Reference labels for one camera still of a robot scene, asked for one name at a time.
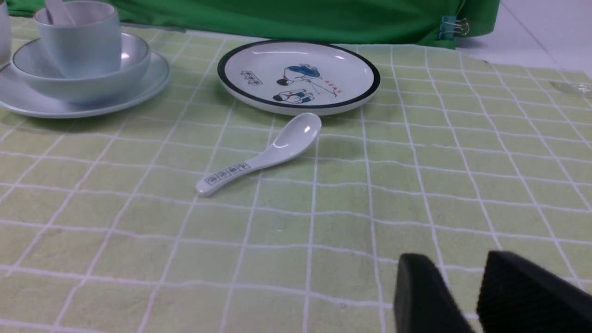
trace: saucer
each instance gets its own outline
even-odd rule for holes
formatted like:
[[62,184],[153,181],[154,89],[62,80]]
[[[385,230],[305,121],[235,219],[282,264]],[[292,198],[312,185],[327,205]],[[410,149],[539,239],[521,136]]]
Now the saucer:
[[264,111],[296,116],[342,113],[366,103],[380,84],[376,67],[341,47],[268,40],[222,57],[218,75],[235,98]]
[[136,86],[99,104],[76,105],[43,96],[19,79],[12,65],[0,69],[0,105],[12,112],[37,118],[82,118],[112,113],[140,104],[161,92],[170,81],[168,62],[152,51],[146,74]]

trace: spoon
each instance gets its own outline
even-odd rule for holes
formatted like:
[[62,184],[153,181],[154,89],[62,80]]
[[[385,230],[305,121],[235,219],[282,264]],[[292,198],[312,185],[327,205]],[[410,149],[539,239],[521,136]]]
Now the spoon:
[[74,19],[62,0],[45,0],[47,16],[53,25],[74,25]]
[[316,114],[302,113],[294,117],[264,152],[200,180],[195,186],[198,195],[210,196],[236,178],[297,157],[313,144],[320,130],[321,119]]

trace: white plate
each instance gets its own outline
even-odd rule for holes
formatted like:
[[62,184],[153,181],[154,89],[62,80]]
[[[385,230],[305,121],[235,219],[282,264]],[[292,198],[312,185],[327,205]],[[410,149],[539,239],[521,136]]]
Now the white plate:
[[142,103],[162,91],[170,81],[168,62],[152,52],[148,71],[123,95],[100,104],[76,105],[46,97],[23,83],[12,65],[0,69],[0,104],[18,114],[37,118],[82,118],[112,113]]
[[368,60],[341,47],[268,40],[238,47],[218,63],[222,84],[264,111],[327,116],[366,103],[380,84]]

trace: green cloth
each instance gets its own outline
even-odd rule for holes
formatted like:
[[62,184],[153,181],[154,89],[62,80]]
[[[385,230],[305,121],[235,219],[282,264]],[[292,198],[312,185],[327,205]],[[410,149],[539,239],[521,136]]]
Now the green cloth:
[[[478,19],[490,31],[499,0],[109,0],[122,21],[272,39],[346,44],[420,44],[438,40],[443,15]],[[8,0],[11,15],[29,16],[43,0]]]

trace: binder clip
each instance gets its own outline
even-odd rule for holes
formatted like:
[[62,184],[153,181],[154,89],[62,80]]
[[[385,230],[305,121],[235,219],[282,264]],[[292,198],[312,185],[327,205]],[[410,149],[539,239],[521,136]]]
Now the binder clip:
[[440,34],[438,40],[453,40],[455,34],[465,36],[469,33],[469,22],[466,18],[457,20],[454,15],[444,15],[440,22]]

